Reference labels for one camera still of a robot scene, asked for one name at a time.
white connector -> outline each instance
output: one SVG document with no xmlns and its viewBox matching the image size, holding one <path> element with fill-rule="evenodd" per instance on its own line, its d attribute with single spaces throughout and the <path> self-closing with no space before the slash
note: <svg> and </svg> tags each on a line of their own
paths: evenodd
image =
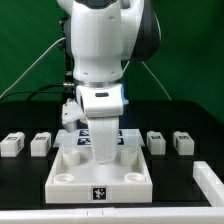
<svg viewBox="0 0 224 224">
<path fill-rule="evenodd" d="M 25 135 L 22 132 L 11 133 L 1 142 L 2 157 L 16 157 L 24 147 Z"/>
<path fill-rule="evenodd" d="M 166 141 L 160 132 L 149 131 L 147 133 L 147 146 L 152 155 L 165 155 Z"/>
<path fill-rule="evenodd" d="M 51 147 L 51 134 L 38 133 L 30 143 L 32 157 L 46 156 Z"/>
<path fill-rule="evenodd" d="M 194 141 L 187 132 L 174 132 L 173 146 L 179 155 L 194 155 Z"/>
</svg>

black cable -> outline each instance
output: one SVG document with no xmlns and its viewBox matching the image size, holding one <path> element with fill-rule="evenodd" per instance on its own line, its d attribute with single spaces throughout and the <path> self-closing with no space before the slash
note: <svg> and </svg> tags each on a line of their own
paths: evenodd
<svg viewBox="0 0 224 224">
<path fill-rule="evenodd" d="M 3 96 L 1 99 L 0 99 L 0 102 L 3 101 L 5 98 L 9 97 L 9 96 L 12 96 L 12 95 L 17 95 L 17 94 L 28 94 L 28 93 L 35 93 L 35 94 L 42 94 L 42 93 L 54 93 L 54 94 L 62 94 L 63 92 L 51 92 L 51 91 L 24 91 L 24 92 L 14 92 L 14 93 L 9 93 L 5 96 Z"/>
<path fill-rule="evenodd" d="M 63 84 L 56 83 L 56 84 L 51 84 L 51 85 L 41 87 L 41 88 L 37 89 L 36 91 L 34 91 L 29 97 L 27 97 L 25 101 L 30 101 L 34 96 L 36 96 L 39 92 L 42 92 L 43 90 L 51 89 L 51 88 L 55 88 L 55 87 L 63 87 Z"/>
</svg>

green wall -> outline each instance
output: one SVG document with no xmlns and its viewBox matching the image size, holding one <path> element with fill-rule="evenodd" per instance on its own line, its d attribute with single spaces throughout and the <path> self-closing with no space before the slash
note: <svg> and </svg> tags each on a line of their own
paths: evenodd
<svg viewBox="0 0 224 224">
<path fill-rule="evenodd" d="M 154 0 L 162 42 L 147 65 L 172 99 L 199 103 L 224 123 L 224 1 Z M 0 1 L 0 93 L 54 41 L 61 37 L 65 13 L 56 0 Z M 13 91 L 36 90 L 63 82 L 64 57 L 55 48 Z M 130 100 L 166 96 L 139 63 L 124 78 Z M 26 95 L 11 97 L 23 100 Z M 38 96 L 36 99 L 59 99 Z"/>
</svg>

cable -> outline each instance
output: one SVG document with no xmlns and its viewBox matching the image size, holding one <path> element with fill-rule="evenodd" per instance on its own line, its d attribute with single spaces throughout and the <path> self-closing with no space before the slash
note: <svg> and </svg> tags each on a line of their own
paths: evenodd
<svg viewBox="0 0 224 224">
<path fill-rule="evenodd" d="M 169 100 L 172 100 L 169 93 L 166 91 L 163 84 L 159 81 L 159 79 L 153 74 L 153 72 L 149 69 L 149 67 L 145 64 L 145 62 L 142 62 L 143 66 L 147 69 L 147 71 L 152 75 L 152 77 L 156 80 L 156 82 L 160 85 L 160 87 L 163 89 L 164 93 L 166 94 L 167 98 Z"/>
<path fill-rule="evenodd" d="M 126 65 L 124 66 L 124 69 L 123 69 L 123 71 L 122 71 L 123 74 L 126 72 L 128 66 L 129 66 L 129 64 L 130 64 L 130 61 L 128 61 L 128 62 L 126 63 Z"/>
<path fill-rule="evenodd" d="M 27 97 L 25 101 L 30 101 L 40 91 L 44 91 L 44 90 L 55 88 L 55 87 L 63 87 L 63 84 L 56 83 L 56 84 L 51 84 L 51 85 L 47 85 L 47 86 L 41 87 L 41 88 L 37 89 L 35 92 L 33 92 L 29 97 Z"/>
<path fill-rule="evenodd" d="M 9 93 L 8 95 L 3 96 L 0 99 L 0 102 L 3 101 L 5 98 L 12 96 L 12 95 L 17 95 L 17 94 L 28 94 L 28 93 L 36 93 L 36 94 L 43 94 L 43 93 L 54 93 L 54 94 L 62 94 L 63 92 L 51 92 L 51 91 L 24 91 L 24 92 L 14 92 L 14 93 Z"/>
<path fill-rule="evenodd" d="M 2 97 L 10 91 L 36 64 L 39 62 L 56 44 L 58 44 L 60 41 L 64 40 L 65 38 L 61 38 L 57 40 L 55 43 L 53 43 L 8 89 L 6 89 L 0 96 L 0 100 Z"/>
</svg>

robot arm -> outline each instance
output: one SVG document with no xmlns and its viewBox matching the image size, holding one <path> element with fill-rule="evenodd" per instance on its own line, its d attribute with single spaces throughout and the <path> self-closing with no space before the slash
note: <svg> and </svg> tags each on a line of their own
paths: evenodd
<svg viewBox="0 0 224 224">
<path fill-rule="evenodd" d="M 118 116 L 123 113 L 122 87 L 117 84 L 123 75 L 121 60 L 146 60 L 160 41 L 155 38 L 160 35 L 155 14 L 145 10 L 147 2 L 58 0 L 71 15 L 64 25 L 66 51 L 75 61 L 73 76 L 79 82 L 77 103 L 63 106 L 63 125 L 72 132 L 76 120 L 86 118 L 93 158 L 100 163 L 116 156 Z M 147 20 L 153 18 L 156 23 L 148 28 Z"/>
</svg>

